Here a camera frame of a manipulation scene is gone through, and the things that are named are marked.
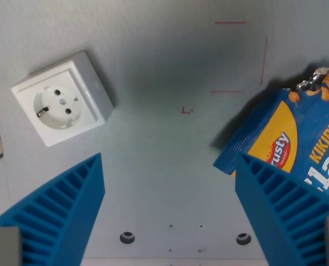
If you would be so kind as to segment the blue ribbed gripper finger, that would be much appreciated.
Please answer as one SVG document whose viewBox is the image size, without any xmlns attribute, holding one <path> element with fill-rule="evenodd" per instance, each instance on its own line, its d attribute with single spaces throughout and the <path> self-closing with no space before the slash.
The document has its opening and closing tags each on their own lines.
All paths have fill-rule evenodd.
<svg viewBox="0 0 329 266">
<path fill-rule="evenodd" d="M 327 265 L 329 195 L 242 152 L 235 191 L 269 265 Z"/>
<path fill-rule="evenodd" d="M 104 195 L 95 154 L 2 213 L 0 227 L 19 228 L 22 265 L 80 265 Z"/>
</svg>

